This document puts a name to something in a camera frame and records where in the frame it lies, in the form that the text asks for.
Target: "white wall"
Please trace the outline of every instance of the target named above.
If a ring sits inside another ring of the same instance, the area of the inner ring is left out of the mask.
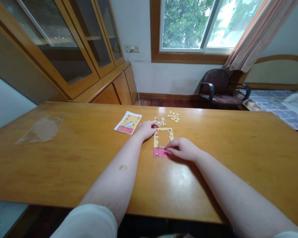
[[[36,104],[0,79],[0,127],[35,107]]]
[[[222,65],[151,63],[149,0],[111,0],[117,29],[124,50],[125,44],[139,45],[140,53],[131,53],[139,92],[161,94],[194,94],[206,73]],[[298,6],[280,33],[262,56],[298,55]],[[125,60],[128,53],[124,51]]]
[[[0,79],[0,127],[35,107],[36,104]],[[0,201],[0,238],[4,237],[27,206]]]
[[[261,57],[270,55],[298,55],[298,5]]]

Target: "glass cabinet door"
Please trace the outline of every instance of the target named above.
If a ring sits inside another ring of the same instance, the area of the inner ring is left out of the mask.
[[[105,26],[107,41],[111,47],[111,54],[114,58],[115,66],[118,67],[124,62],[122,48],[120,45],[115,18],[109,0],[95,0],[99,15]]]
[[[74,26],[65,21],[53,0],[1,0],[1,3],[27,36],[1,5],[0,20],[71,99],[99,80],[77,33],[73,34]]]
[[[91,0],[63,0],[100,78],[115,69],[96,6]]]

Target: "bed headboard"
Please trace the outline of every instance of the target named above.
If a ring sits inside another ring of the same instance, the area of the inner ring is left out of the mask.
[[[298,56],[274,55],[259,58],[238,81],[253,89],[298,90]]]

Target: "clear plastic wrap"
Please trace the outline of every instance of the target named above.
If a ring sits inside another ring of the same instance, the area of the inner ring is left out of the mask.
[[[32,128],[16,144],[31,142],[46,142],[53,140],[65,115],[44,117],[38,120]]]

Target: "hand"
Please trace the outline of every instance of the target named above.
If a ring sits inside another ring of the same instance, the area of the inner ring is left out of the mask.
[[[176,146],[178,149],[170,148],[170,146]],[[186,138],[176,138],[170,141],[170,143],[166,146],[166,149],[179,158],[193,162],[205,153]]]
[[[143,122],[139,125],[135,136],[140,137],[140,139],[144,141],[151,137],[156,132],[156,128],[158,127],[159,125],[154,121]]]

